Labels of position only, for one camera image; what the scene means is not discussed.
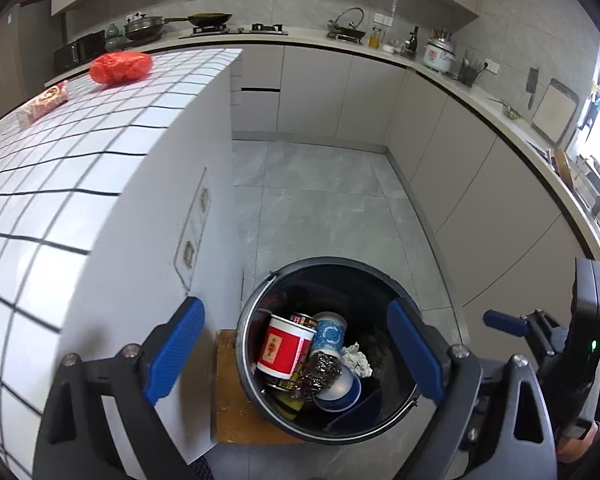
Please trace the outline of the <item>white tissue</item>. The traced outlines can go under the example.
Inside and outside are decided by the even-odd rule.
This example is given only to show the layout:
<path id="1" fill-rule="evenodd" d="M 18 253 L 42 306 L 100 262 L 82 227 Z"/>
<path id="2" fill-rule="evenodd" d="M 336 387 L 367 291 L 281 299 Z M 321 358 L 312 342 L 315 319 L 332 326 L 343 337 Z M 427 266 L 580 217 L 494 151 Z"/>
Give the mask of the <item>white tissue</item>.
<path id="1" fill-rule="evenodd" d="M 340 359 L 343 364 L 358 378 L 369 378 L 373 375 L 370 361 L 361 351 L 360 344 L 356 342 L 349 347 L 343 347 L 340 351 Z"/>

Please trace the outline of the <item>red white paper cup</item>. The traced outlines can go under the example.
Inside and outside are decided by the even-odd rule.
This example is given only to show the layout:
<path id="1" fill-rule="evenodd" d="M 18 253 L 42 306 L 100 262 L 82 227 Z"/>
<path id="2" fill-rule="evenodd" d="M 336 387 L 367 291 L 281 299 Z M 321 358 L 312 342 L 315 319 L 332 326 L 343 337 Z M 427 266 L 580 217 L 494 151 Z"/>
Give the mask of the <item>red white paper cup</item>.
<path id="1" fill-rule="evenodd" d="M 304 360 L 316 330 L 273 314 L 257 362 L 260 372 L 288 380 Z"/>

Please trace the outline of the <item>refrigerator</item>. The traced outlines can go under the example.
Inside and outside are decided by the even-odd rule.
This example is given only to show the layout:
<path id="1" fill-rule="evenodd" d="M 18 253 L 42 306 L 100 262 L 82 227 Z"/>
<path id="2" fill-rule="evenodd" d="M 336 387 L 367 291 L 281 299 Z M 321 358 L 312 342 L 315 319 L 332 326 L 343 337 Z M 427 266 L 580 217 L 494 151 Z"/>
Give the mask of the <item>refrigerator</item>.
<path id="1" fill-rule="evenodd" d="M 55 76 L 54 54 L 63 45 L 52 0 L 17 2 L 0 15 L 0 119 Z"/>

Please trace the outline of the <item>gas stove top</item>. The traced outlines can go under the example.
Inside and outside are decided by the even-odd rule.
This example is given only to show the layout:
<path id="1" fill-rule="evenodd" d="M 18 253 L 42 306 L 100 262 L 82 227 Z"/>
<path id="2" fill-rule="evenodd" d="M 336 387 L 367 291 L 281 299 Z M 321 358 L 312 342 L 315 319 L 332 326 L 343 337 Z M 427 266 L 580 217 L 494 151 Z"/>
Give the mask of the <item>gas stove top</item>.
<path id="1" fill-rule="evenodd" d="M 249 27 L 239 26 L 230 27 L 227 24 L 194 27 L 193 31 L 186 36 L 179 36 L 179 40 L 200 37 L 214 37 L 223 35 L 268 35 L 268 36 L 287 36 L 288 32 L 283 24 L 265 25 L 262 23 L 253 23 Z"/>

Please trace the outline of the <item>foil wrapper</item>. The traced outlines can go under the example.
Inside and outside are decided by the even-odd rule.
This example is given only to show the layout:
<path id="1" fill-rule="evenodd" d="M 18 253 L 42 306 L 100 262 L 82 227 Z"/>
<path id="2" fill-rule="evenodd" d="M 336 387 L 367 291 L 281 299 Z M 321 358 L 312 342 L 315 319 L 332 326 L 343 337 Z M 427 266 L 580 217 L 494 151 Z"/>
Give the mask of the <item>foil wrapper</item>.
<path id="1" fill-rule="evenodd" d="M 299 396 L 310 398 L 332 388 L 341 375 L 339 356 L 332 356 L 323 351 L 317 351 L 309 357 L 302 370 L 299 382 Z"/>

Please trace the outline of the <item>utensil holder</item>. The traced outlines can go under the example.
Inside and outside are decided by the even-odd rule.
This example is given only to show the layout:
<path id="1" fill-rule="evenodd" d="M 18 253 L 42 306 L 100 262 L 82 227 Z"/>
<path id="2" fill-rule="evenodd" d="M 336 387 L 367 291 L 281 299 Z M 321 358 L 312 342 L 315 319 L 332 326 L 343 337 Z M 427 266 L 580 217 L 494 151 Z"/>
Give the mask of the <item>utensil holder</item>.
<path id="1" fill-rule="evenodd" d="M 456 80 L 465 87 L 471 88 L 488 65 L 489 63 L 486 61 L 470 60 L 465 56 L 460 63 Z"/>

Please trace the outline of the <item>wooden stool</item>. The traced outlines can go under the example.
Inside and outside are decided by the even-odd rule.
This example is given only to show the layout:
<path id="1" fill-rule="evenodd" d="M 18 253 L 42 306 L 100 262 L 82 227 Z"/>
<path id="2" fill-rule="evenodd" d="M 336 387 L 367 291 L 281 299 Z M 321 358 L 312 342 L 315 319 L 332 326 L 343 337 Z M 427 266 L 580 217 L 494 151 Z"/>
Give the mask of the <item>wooden stool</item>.
<path id="1" fill-rule="evenodd" d="M 219 330 L 216 335 L 212 437 L 223 444 L 301 444 L 265 420 L 247 398 L 238 376 L 235 339 L 236 330 Z"/>

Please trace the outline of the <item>cleaver knife on wall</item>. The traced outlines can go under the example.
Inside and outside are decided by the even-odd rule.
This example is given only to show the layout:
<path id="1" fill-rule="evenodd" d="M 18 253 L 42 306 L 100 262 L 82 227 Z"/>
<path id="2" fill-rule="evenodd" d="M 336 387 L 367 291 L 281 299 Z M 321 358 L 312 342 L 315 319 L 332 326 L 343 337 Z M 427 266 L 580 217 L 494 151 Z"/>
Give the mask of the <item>cleaver knife on wall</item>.
<path id="1" fill-rule="evenodd" d="M 534 104 L 536 88 L 538 88 L 539 81 L 539 69 L 537 67 L 530 67 L 528 71 L 528 79 L 526 83 L 526 92 L 529 95 L 527 108 L 532 109 Z"/>

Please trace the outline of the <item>red plastic bag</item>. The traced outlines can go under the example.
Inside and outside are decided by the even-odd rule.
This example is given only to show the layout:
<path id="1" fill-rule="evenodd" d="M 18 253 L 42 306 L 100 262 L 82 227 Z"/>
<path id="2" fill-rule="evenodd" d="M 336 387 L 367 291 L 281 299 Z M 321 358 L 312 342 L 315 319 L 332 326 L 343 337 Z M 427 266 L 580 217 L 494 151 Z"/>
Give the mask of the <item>red plastic bag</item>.
<path id="1" fill-rule="evenodd" d="M 88 74 L 98 84 L 114 86 L 146 77 L 154 66 L 149 54 L 143 52 L 110 52 L 95 58 Z"/>

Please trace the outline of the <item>frying pan on stove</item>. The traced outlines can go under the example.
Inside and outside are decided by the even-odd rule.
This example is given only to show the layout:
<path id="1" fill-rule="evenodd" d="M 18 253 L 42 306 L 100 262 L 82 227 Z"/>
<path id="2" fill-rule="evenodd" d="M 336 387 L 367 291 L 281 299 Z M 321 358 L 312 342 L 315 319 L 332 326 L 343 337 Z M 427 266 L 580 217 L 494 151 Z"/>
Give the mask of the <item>frying pan on stove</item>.
<path id="1" fill-rule="evenodd" d="M 164 18 L 163 23 L 187 22 L 191 24 L 193 28 L 222 27 L 231 17 L 232 14 L 228 13 L 196 13 L 187 16 L 179 16 L 178 18 Z"/>

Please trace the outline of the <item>green teapot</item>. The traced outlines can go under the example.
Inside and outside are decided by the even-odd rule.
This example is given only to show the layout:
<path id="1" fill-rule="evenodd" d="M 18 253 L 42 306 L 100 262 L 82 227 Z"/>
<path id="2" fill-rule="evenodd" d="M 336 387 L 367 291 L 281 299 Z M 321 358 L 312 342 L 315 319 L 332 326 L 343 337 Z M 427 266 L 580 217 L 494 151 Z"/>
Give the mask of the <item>green teapot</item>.
<path id="1" fill-rule="evenodd" d="M 105 51 L 114 52 L 126 44 L 126 38 L 117 28 L 117 25 L 111 23 L 105 30 Z"/>

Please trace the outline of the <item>black microwave oven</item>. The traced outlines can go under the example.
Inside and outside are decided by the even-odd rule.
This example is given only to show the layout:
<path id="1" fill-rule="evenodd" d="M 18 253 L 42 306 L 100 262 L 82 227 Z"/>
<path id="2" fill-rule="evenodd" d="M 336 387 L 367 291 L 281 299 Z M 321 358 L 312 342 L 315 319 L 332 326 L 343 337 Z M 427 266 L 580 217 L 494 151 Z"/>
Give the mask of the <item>black microwave oven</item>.
<path id="1" fill-rule="evenodd" d="M 61 74 L 72 70 L 106 52 L 105 32 L 92 32 L 73 42 L 69 42 L 54 53 L 54 66 L 56 73 Z"/>

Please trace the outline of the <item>beige snack wrapper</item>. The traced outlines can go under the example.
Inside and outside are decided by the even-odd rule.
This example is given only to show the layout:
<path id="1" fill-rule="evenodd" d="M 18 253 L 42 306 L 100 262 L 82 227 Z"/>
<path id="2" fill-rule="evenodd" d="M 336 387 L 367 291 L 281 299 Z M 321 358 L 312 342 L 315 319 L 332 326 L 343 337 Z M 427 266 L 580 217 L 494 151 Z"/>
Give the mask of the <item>beige snack wrapper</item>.
<path id="1" fill-rule="evenodd" d="M 67 81 L 58 82 L 22 104 L 17 110 L 18 124 L 27 129 L 30 125 L 61 106 L 69 99 Z"/>

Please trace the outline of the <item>blue white paper cup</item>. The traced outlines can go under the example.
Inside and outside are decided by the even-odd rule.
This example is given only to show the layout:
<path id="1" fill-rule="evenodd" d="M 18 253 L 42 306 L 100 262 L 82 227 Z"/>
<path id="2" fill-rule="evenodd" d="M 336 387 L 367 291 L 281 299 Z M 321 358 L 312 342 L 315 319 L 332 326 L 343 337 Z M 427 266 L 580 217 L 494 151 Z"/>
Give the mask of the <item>blue white paper cup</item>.
<path id="1" fill-rule="evenodd" d="M 347 329 L 346 320 L 335 312 L 321 312 L 314 318 L 317 320 L 317 328 L 312 339 L 309 356 L 322 352 L 328 356 L 339 358 Z"/>

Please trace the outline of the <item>cutting board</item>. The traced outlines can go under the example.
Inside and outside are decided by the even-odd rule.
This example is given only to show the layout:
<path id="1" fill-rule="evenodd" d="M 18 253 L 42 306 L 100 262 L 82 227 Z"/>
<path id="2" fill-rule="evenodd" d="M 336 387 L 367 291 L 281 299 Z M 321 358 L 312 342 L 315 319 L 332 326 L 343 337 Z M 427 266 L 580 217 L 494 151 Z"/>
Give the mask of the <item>cutting board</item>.
<path id="1" fill-rule="evenodd" d="M 576 92 L 552 78 L 532 117 L 532 129 L 548 144 L 558 148 L 568 133 L 579 103 L 580 99 Z"/>

